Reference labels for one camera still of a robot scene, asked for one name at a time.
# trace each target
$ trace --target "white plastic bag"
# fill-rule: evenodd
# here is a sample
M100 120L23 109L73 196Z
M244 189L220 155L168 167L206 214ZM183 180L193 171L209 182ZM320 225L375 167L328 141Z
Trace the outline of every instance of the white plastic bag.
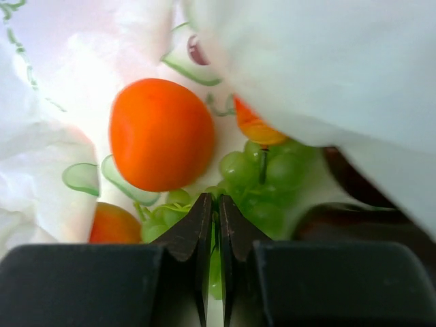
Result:
M69 166L87 163L83 185L98 190L93 145L31 88L26 68L0 40L0 257L23 243L87 239L95 200L64 185Z
M349 160L436 239L436 2L186 0L211 65L277 129Z

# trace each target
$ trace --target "mandarin orange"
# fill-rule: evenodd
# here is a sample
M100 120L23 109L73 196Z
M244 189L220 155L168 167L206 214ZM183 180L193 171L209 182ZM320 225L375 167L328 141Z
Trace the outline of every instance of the mandarin orange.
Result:
M141 225L128 211L105 202L97 202L90 243L140 243Z
M113 103L114 162L124 179L139 189L161 192L191 184L207 169L214 143L206 106L177 83L138 80Z

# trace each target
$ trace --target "orange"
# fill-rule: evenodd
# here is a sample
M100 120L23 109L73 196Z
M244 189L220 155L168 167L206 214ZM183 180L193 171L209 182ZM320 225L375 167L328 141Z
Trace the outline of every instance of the orange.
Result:
M269 127L263 120L253 113L247 104L234 97L236 119L242 133L254 143L264 146L284 143L288 137Z
M90 243L140 243L141 225L133 215L113 204L97 202Z
M114 161L124 179L139 189L161 192L193 183L207 169L214 143L206 106L174 82L138 80L113 103Z

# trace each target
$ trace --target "green leaf print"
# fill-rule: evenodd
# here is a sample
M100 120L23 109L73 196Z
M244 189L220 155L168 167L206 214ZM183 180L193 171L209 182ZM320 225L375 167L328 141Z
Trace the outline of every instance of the green leaf print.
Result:
M7 21L12 18L12 12L16 12L20 7L26 4L26 0L20 0L17 3L0 3L0 10L3 12L3 21Z
M86 162L71 165L63 171L62 181L70 189L99 196L97 165Z
M213 87L221 83L220 77L204 57L197 33L187 22L173 28L171 34L171 47L161 58L162 63L198 84Z
M102 162L102 174L104 178L115 185L126 196L143 206L152 206L160 197L160 193L147 192L130 185L119 173L115 166L114 156L109 155Z
M217 109L215 105L215 96L212 93L207 93L206 99L204 100L209 110L218 117L228 116L230 114L235 114L233 107L233 95L229 95L225 101L225 111L221 112Z

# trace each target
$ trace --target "green grape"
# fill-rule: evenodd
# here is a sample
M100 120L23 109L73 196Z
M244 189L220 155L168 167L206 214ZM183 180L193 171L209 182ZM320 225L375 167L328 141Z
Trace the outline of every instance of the green grape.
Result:
M248 140L244 145L244 154L248 160L260 165L260 158L262 156L262 148L259 144Z
M190 202L189 204L193 206L193 205L197 202L197 200L198 200L198 198L200 197L200 195L201 195L201 193L196 193L196 194L194 194L194 195L191 197L191 202Z
M222 177L231 185L245 187L258 180L259 171L242 152L228 153L219 163Z
M158 206L154 211L153 211L153 218L151 219L152 221L155 222L155 225L165 225L165 221L164 221L164 207L162 206Z
M162 219L165 225L171 228L175 223L178 223L187 213L174 211L170 208L162 208Z
M218 186L209 186L204 190L205 193L211 193L213 200L216 201L219 199L221 194L225 193L225 190Z
M274 238L283 227L283 211L270 202L259 202L247 214L247 219L269 237Z
M151 243L167 230L168 227L165 225L154 225L148 229L145 229L144 232L141 233L141 237L144 243Z
M244 193L242 188L235 186L235 185L232 185L226 180L219 182L217 184L217 186L220 189L224 190L223 194L225 194L227 196L231 196L233 201L236 202L236 204L238 204L240 202L240 200L242 200L242 196Z
M281 155L284 153L297 153L304 146L295 140L288 140L283 144L270 146L270 151L273 155Z
M222 300L223 290L221 287L221 259L219 251L213 251L209 268L209 293L217 300Z
M191 196L184 189L175 189L169 191L166 196L166 204L178 203L181 206L186 206L191 202Z
M229 190L232 188L232 185L226 180L222 180L217 184L217 187L225 191L225 194L229 193Z
M300 186L302 173L302 166L297 156L284 153L268 162L266 181L280 190L295 189Z
M141 239L143 242L144 242L145 234L147 233L147 231L155 225L156 225L156 223L152 219L147 219L146 221L143 221L141 223Z

